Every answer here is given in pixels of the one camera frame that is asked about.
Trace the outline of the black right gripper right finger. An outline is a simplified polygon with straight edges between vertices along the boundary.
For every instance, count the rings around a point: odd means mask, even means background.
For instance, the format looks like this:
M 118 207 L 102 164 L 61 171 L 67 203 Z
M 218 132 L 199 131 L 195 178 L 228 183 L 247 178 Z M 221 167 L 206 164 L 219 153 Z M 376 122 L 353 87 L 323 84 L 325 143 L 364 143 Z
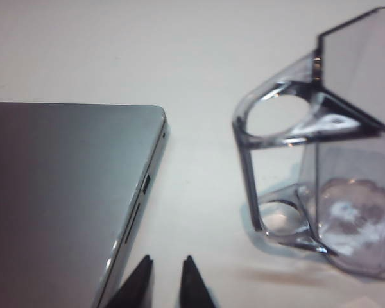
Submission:
M 182 264 L 180 307 L 216 307 L 191 255 Z

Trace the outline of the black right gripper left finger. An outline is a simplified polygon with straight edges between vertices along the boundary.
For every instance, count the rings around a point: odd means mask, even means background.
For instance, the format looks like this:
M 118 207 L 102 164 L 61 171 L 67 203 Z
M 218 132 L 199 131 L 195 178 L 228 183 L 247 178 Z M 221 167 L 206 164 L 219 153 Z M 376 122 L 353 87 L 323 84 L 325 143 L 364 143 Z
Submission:
M 153 259 L 145 255 L 107 303 L 108 308 L 151 307 Z

